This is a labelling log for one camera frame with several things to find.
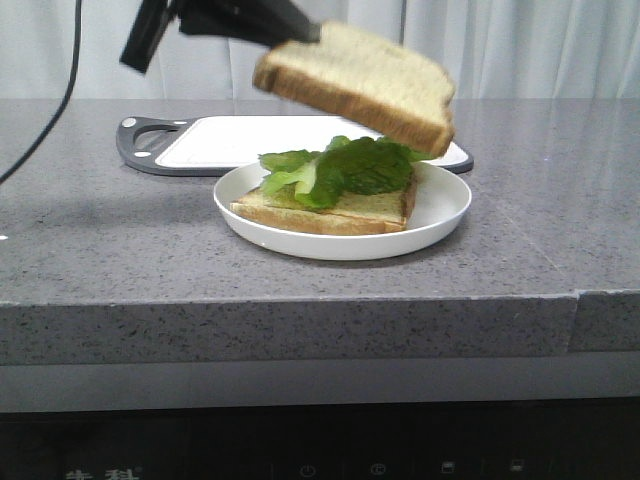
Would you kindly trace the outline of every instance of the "bottom bread slice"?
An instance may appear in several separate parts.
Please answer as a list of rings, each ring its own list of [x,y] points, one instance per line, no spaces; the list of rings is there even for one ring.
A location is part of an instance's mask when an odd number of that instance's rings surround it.
[[[270,227],[324,235],[374,235],[401,232],[415,205],[416,180],[405,190],[377,195],[344,193],[329,209],[313,210],[295,201],[290,189],[274,196],[255,188],[232,202],[237,215]]]

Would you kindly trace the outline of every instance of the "sandwich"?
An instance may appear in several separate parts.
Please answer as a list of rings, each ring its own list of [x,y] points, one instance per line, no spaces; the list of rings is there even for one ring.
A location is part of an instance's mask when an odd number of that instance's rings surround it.
[[[337,114],[435,157],[454,135],[455,86],[437,62],[343,24],[321,25],[318,43],[287,41],[257,62],[258,89]]]
[[[323,152],[260,156],[269,173],[230,209],[284,230],[373,235],[406,229],[418,179],[412,163],[425,155],[386,137],[332,139]]]

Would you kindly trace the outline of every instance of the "gray countertop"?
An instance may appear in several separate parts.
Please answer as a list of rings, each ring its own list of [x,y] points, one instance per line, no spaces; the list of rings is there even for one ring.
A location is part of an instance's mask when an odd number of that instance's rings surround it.
[[[0,100],[2,170],[55,106]],[[141,173],[115,146],[130,115],[300,113],[315,112],[72,101],[0,187],[0,364],[640,350],[640,101],[454,102],[471,208],[438,244],[376,261],[250,244],[215,178]]]

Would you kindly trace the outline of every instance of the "round plate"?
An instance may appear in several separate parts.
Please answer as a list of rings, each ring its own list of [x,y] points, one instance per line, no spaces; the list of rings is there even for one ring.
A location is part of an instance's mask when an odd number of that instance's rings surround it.
[[[229,205],[260,184],[268,172],[259,163],[224,175],[213,197],[229,226],[261,247],[297,257],[319,260],[373,260],[420,250],[449,235],[471,203],[471,190],[457,175],[429,165],[414,164],[418,178],[416,206],[407,230],[379,235],[315,235],[267,227],[239,217]]]

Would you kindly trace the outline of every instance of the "bread slice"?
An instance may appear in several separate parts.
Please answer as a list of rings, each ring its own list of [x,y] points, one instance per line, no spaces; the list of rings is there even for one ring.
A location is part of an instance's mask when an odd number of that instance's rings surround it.
[[[318,43],[291,40],[267,52],[253,84],[435,156],[454,135],[455,86],[442,66],[338,21],[322,24]]]
[[[377,195],[345,192],[329,209],[312,210],[293,199],[292,188],[267,196],[258,187],[235,202],[237,215],[270,227],[324,235],[373,235],[405,230],[415,205],[414,176],[405,190]]]

